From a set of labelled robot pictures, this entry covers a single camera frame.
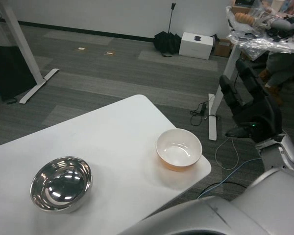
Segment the table leg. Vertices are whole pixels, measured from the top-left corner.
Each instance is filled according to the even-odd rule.
[[[227,62],[226,68],[224,70],[224,75],[229,79],[232,78],[233,72],[235,70],[235,63],[239,59],[241,51],[237,45],[233,47],[230,58]],[[217,110],[223,99],[223,93],[221,87],[218,87],[216,95],[208,94],[209,99],[209,139],[212,141],[217,140],[217,118],[215,117]]]
[[[4,16],[4,19],[6,20],[6,23],[28,65],[28,68],[30,72],[33,74],[33,77],[37,83],[35,87],[33,87],[21,100],[21,104],[25,104],[27,100],[34,95],[39,88],[41,88],[47,81],[46,78],[51,78],[56,72],[58,72],[58,69],[53,69],[50,71],[45,78],[42,77],[39,67],[36,63],[36,60],[29,48],[29,45],[25,39],[25,36],[21,30],[21,27],[14,15],[14,12],[12,10],[12,7],[8,4],[6,0],[0,0],[0,10]]]

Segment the white wall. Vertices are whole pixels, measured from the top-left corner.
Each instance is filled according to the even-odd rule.
[[[19,21],[152,38],[167,30],[219,37],[228,34],[229,0],[9,0]]]

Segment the desk foot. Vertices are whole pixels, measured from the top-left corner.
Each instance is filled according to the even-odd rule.
[[[208,100],[209,100],[209,139],[212,141],[217,140],[217,118],[211,113],[212,105],[215,101],[215,95],[214,94],[208,94]]]
[[[34,86],[24,97],[20,100],[20,104],[26,104],[26,102],[52,77],[54,76],[59,69],[52,69],[45,77],[44,81],[40,85]]]

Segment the person's shoe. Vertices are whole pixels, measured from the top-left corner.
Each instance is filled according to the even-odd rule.
[[[265,89],[269,92],[269,94],[274,98],[279,106],[283,105],[283,100],[279,95],[279,88],[272,86],[272,87],[265,87]]]
[[[271,74],[269,73],[268,69],[264,69],[260,74],[259,74],[260,79],[263,81],[263,83],[267,83],[271,77]]]

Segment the gray carpet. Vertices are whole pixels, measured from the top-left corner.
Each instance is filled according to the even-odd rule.
[[[212,165],[208,177],[168,206],[196,199],[205,187],[220,182],[231,172],[215,162],[216,148],[225,140],[226,130],[234,126],[229,108],[222,102],[218,111],[221,116],[218,141],[208,140],[207,120],[198,127],[190,125],[189,113],[198,103],[207,101],[208,93],[215,93],[226,58],[211,56],[209,61],[181,56],[164,58],[152,43],[28,26],[22,29],[42,74],[53,68],[61,71],[26,105],[6,105],[0,100],[0,145],[134,94],[144,94],[176,127],[198,136],[203,154]],[[76,51],[78,47],[86,50]],[[107,56],[107,51],[114,51],[115,55]],[[246,94],[240,80],[238,89]],[[294,83],[283,89],[286,104],[282,112],[284,130],[294,141],[293,92]],[[258,157],[250,140],[234,141],[240,164]],[[230,141],[219,149],[218,160],[224,167],[235,164],[236,154]],[[262,173],[262,163],[253,162],[230,181],[248,186]],[[225,184],[207,195],[233,199],[243,191],[239,186]]]

